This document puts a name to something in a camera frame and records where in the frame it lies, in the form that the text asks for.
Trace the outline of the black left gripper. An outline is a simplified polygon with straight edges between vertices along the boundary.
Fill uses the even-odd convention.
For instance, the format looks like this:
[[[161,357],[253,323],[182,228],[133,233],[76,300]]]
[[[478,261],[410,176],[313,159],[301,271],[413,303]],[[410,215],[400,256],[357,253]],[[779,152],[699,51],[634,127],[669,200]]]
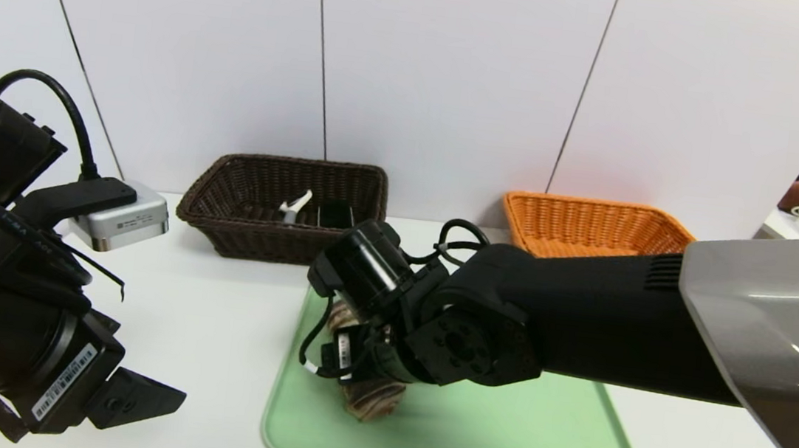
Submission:
[[[117,323],[58,263],[0,260],[0,430],[105,430],[176,413],[184,391],[124,367]]]

